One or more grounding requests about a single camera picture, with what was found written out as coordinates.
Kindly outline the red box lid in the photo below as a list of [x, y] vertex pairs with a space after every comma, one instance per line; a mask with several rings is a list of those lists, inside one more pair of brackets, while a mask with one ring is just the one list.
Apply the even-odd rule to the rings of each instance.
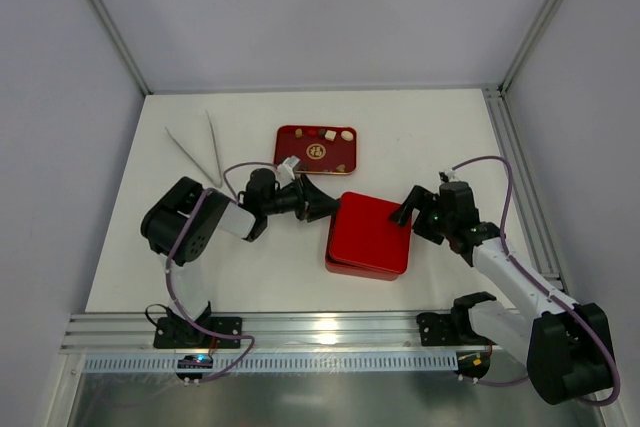
[[357, 252], [400, 253], [410, 251], [411, 227], [389, 220], [399, 205], [384, 199], [346, 192], [340, 208], [332, 216], [326, 251], [338, 258], [350, 258]]

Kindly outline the metal tweezers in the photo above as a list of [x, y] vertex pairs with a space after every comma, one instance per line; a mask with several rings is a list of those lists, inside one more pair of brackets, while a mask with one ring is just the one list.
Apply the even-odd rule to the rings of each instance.
[[165, 126], [164, 130], [175, 147], [215, 188], [220, 189], [223, 186], [223, 169], [210, 112], [205, 110], [194, 118], [189, 117], [177, 124]]

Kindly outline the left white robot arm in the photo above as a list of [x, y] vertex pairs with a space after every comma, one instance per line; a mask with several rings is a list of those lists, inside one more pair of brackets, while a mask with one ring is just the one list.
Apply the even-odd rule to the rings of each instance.
[[279, 182], [269, 168], [251, 172], [239, 198], [231, 198], [199, 182], [181, 178], [147, 212], [141, 235], [152, 252], [165, 259], [165, 281], [170, 304], [155, 321], [156, 349], [237, 349], [246, 337], [239, 317], [216, 317], [201, 292], [199, 257], [218, 230], [244, 241], [255, 241], [273, 215], [294, 213], [314, 222], [337, 213], [340, 201], [316, 187], [305, 174]]

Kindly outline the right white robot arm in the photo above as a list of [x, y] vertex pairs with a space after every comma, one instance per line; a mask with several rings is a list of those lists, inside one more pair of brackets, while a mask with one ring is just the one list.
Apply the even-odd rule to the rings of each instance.
[[[448, 243], [514, 305], [509, 311], [486, 292], [456, 299], [451, 317], [461, 340], [502, 347], [525, 366], [531, 385], [551, 405], [617, 400], [621, 380], [604, 311], [595, 303], [580, 304], [521, 262], [503, 230], [481, 219], [467, 183], [444, 182], [436, 193], [414, 186], [389, 219], [432, 243]], [[600, 391], [608, 391], [608, 398], [593, 399]]]

